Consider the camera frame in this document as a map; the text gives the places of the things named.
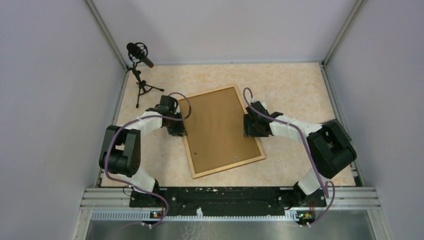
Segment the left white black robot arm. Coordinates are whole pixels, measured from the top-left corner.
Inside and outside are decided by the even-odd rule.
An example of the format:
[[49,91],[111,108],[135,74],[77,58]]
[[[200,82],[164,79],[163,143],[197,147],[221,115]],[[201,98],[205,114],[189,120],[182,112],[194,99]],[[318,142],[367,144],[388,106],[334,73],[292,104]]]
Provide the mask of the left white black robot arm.
[[110,125],[105,130],[99,167],[107,179],[123,183],[133,189],[134,198],[141,199],[149,207],[164,206],[156,179],[141,167],[141,140],[148,134],[166,128],[170,136],[187,134],[176,92],[162,95],[159,104],[148,108],[142,115],[123,125]]

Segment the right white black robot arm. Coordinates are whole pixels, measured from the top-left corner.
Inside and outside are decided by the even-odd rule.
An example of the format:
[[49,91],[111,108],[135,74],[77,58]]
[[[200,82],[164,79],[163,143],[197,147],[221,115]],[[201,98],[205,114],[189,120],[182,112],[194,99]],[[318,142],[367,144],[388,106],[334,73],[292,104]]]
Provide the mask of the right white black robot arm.
[[244,137],[284,137],[303,144],[311,169],[293,186],[294,202],[307,206],[314,193],[357,159],[351,138],[337,119],[307,123],[281,112],[269,113],[264,102],[246,107]]

